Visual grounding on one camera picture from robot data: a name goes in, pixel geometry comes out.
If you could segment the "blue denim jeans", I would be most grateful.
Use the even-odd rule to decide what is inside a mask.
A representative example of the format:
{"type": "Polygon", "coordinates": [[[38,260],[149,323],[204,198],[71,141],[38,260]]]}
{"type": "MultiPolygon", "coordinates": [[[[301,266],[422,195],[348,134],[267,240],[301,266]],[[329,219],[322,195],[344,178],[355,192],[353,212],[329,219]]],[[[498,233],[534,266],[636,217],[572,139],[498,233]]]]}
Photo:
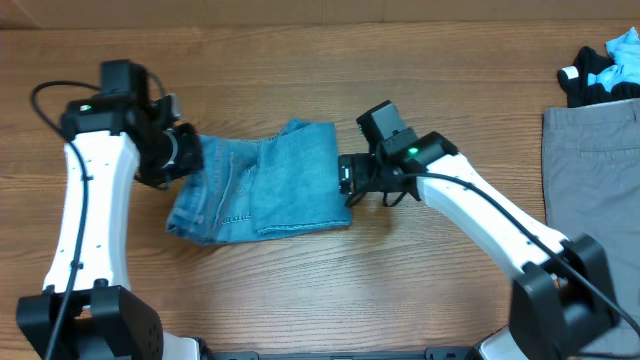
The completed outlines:
{"type": "Polygon", "coordinates": [[[290,120],[257,139],[200,138],[204,167],[188,176],[166,221],[199,245],[281,239],[346,227],[331,122],[290,120]]]}

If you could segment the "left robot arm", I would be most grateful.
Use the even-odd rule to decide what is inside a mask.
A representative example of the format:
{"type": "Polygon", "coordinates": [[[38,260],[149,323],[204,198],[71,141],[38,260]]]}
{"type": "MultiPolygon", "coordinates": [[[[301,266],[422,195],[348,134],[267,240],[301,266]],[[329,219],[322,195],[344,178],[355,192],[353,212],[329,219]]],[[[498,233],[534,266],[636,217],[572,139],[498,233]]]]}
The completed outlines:
{"type": "Polygon", "coordinates": [[[154,74],[129,60],[101,65],[90,98],[70,102],[54,131],[67,185],[54,259],[40,294],[18,301],[16,322],[44,359],[208,359],[197,337],[165,331],[131,292],[126,242],[134,183],[167,189],[202,169],[194,127],[176,97],[152,99],[154,74]]]}

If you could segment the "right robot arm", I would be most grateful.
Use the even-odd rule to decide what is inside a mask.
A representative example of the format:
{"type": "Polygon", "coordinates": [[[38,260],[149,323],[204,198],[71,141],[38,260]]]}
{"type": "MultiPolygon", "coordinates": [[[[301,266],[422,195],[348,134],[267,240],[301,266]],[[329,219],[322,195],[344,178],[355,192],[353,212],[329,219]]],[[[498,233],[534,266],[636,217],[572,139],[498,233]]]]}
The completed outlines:
{"type": "Polygon", "coordinates": [[[464,231],[511,284],[506,326],[469,359],[568,359],[619,324],[603,247],[569,239],[493,188],[438,132],[418,136],[391,101],[357,119],[369,149],[339,157],[339,186],[352,207],[367,193],[395,193],[439,211],[464,231]]]}

